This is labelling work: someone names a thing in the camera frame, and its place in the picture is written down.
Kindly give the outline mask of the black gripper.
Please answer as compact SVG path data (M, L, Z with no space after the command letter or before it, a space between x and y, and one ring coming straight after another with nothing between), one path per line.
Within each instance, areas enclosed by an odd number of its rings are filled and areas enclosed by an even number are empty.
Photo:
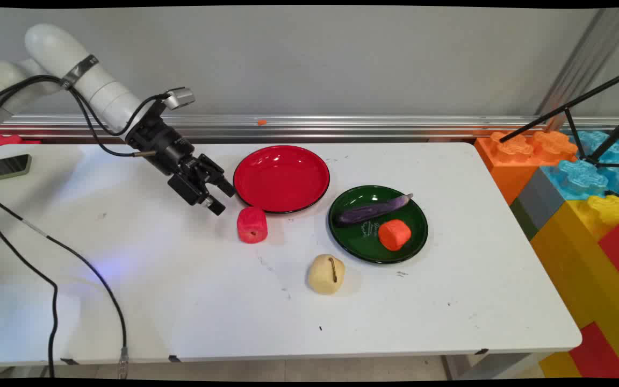
M162 101L155 101L128 130L125 141L140 152L154 152L145 159L162 174L169 177L169 186L189 205L201 205L221 215L226 207L214 198L206 187L182 173L180 164L192 157L194 147L173 127L165 124L161 114L167 106ZM205 154L197 158L197 176L206 184L216 186L228 197L236 194L234 185L225 177L225 171Z

